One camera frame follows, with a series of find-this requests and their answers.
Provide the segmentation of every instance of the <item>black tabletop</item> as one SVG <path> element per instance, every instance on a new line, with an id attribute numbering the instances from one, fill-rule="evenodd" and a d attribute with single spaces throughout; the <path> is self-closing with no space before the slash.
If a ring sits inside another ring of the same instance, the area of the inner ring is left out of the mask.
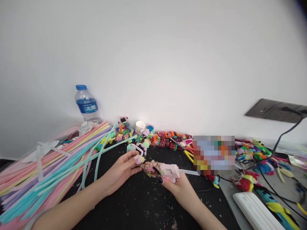
<path id="1" fill-rule="evenodd" d="M 126 153 L 121 144 L 101 156 L 98 178 Z M 181 169 L 194 170 L 192 162 L 181 150 L 172 151 L 149 147 L 146 160 L 177 164 Z M 86 186 L 94 180 L 96 159 L 86 179 Z M 212 188 L 204 176 L 187 175 L 195 190 Z M 63 200 L 76 193 L 80 177 Z M 221 189 L 197 193 L 202 202 L 227 229 L 239 229 Z M 115 193 L 106 197 L 91 210 L 74 229 L 201 229 L 197 222 L 180 206 L 174 196 L 143 171 L 130 177 Z"/>

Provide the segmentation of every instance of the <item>electrical outlet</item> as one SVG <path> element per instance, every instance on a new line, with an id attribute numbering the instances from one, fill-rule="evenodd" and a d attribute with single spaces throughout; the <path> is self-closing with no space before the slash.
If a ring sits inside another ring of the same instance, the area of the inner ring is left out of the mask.
<path id="1" fill-rule="evenodd" d="M 280 102 L 261 98 L 245 115 L 263 118 L 278 103 Z"/>
<path id="2" fill-rule="evenodd" d="M 297 105 L 262 98 L 245 115 L 256 118 L 297 123 L 301 116 L 292 112 L 282 111 L 282 108 L 284 107 L 288 107 L 299 112 L 306 110 L 307 112 L 307 106 L 304 105 Z"/>
<path id="3" fill-rule="evenodd" d="M 300 105 L 281 102 L 275 105 L 270 110 L 270 112 L 267 113 L 263 117 L 263 119 L 284 121 L 284 122 L 291 122 L 291 123 L 298 122 L 298 120 L 300 119 L 300 116 L 295 113 L 288 112 L 288 111 L 282 111 L 281 109 L 284 107 L 288 107 L 290 109 L 298 111 L 298 108 L 300 107 Z"/>

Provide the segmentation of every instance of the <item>blue bottle label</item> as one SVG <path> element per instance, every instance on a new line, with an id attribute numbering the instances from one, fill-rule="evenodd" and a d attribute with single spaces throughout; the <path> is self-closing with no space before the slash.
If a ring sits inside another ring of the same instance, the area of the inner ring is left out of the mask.
<path id="1" fill-rule="evenodd" d="M 83 98 L 76 101 L 81 113 L 92 113 L 98 110 L 94 98 Z"/>

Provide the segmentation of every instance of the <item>forearm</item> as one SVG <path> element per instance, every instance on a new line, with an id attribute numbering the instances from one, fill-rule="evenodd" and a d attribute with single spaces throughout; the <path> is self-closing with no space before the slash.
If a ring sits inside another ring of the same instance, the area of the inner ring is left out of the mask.
<path id="1" fill-rule="evenodd" d="M 104 178 L 101 177 L 84 190 L 43 214 L 33 225 L 33 230 L 72 229 L 92 208 L 105 197 Z"/>
<path id="2" fill-rule="evenodd" d="M 210 212 L 210 210 L 200 201 L 195 201 L 192 209 L 187 210 L 197 221 L 203 230 L 224 230 L 224 225 Z"/>

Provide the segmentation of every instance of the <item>small white cup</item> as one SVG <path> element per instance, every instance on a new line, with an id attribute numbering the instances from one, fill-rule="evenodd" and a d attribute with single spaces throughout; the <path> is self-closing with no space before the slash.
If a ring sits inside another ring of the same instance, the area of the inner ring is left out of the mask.
<path id="1" fill-rule="evenodd" d="M 142 135 L 142 133 L 145 131 L 146 129 L 146 123 L 143 121 L 137 121 L 135 123 L 135 132 L 137 135 Z"/>

